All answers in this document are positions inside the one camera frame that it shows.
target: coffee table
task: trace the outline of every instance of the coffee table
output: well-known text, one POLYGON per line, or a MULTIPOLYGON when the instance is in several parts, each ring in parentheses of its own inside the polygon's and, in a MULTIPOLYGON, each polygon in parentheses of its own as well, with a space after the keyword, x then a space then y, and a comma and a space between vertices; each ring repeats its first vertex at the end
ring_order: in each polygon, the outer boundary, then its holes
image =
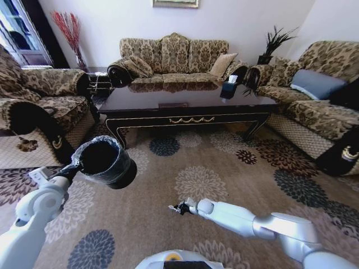
POLYGON ((99 113, 125 148, 120 130, 132 127, 252 122, 243 136, 249 140, 277 107, 271 98, 248 94, 244 85, 228 94, 217 82, 132 84, 115 89, 99 113))

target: gray pillow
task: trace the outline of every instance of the gray pillow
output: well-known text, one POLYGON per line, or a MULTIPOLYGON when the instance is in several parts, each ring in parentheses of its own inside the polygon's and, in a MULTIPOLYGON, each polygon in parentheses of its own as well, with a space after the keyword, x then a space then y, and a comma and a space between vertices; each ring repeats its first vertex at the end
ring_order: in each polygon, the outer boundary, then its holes
POLYGON ((311 70, 299 70, 293 77, 291 88, 314 100, 329 99, 329 95, 347 84, 339 78, 330 77, 311 70))

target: carpet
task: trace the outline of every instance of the carpet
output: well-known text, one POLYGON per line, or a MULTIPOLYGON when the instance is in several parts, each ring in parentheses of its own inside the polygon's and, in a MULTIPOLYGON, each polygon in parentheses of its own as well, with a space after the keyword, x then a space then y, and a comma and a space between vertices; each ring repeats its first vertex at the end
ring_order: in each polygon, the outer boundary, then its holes
MULTIPOLYGON (((47 227, 35 268, 134 268, 169 249, 197 251, 225 267, 300 268, 278 241, 244 239, 198 216, 168 209, 188 196, 284 212, 313 221, 323 245, 359 265, 359 180, 318 171, 302 152, 268 128, 250 142, 241 124, 126 129, 138 166, 123 190, 78 173, 64 211, 47 227)), ((109 135, 103 124, 87 139, 109 135)), ((36 188, 31 169, 0 170, 0 232, 15 219, 16 202, 36 188)))

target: sofa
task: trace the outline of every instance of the sofa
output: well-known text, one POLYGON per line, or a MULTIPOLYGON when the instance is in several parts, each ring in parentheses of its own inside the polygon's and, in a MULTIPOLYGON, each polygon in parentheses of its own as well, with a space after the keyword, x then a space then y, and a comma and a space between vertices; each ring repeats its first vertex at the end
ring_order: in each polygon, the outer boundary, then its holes
POLYGON ((21 69, 0 47, 0 169, 68 164, 98 119, 79 69, 21 69))
POLYGON ((121 59, 110 64, 108 74, 114 87, 128 84, 173 84, 176 82, 225 81, 229 75, 238 75, 241 83, 248 65, 233 61, 222 77, 207 73, 221 53, 228 52, 224 40, 190 40, 178 33, 172 33, 158 40, 124 38, 119 42, 121 59), (123 65, 127 57, 143 59, 154 71, 148 78, 133 77, 123 65))
MULTIPOLYGON (((309 46, 297 63, 301 69, 352 82, 359 76, 359 43, 318 41, 309 46)), ((268 125, 313 159, 317 160, 344 134, 359 126, 359 112, 356 110, 332 105, 329 100, 311 100, 289 86, 268 86, 273 70, 274 66, 270 64, 251 67, 247 85, 258 95, 270 97, 280 104, 279 111, 267 121, 268 125)), ((356 157, 354 166, 346 174, 358 173, 356 157)))

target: decorative plant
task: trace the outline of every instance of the decorative plant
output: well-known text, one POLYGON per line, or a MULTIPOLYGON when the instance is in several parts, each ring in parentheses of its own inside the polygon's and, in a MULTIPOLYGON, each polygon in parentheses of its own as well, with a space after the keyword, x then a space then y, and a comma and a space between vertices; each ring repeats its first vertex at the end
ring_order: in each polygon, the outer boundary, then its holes
POLYGON ((86 64, 82 59, 80 52, 79 41, 80 41, 80 29, 81 25, 79 18, 73 13, 62 13, 53 11, 51 12, 53 21, 62 31, 68 44, 76 55, 77 64, 80 68, 86 68, 86 64))
POLYGON ((286 33, 282 33, 283 28, 277 30, 277 27, 274 25, 274 33, 267 33, 267 37, 266 37, 266 41, 267 41, 267 50, 265 51, 265 53, 263 53, 263 56, 271 56, 271 54, 273 53, 273 51, 275 51, 276 49, 278 49, 278 47, 288 41, 291 40, 293 38, 296 38, 296 36, 290 36, 291 33, 293 33, 295 30, 297 30, 298 28, 295 28, 291 31, 288 31, 286 33))

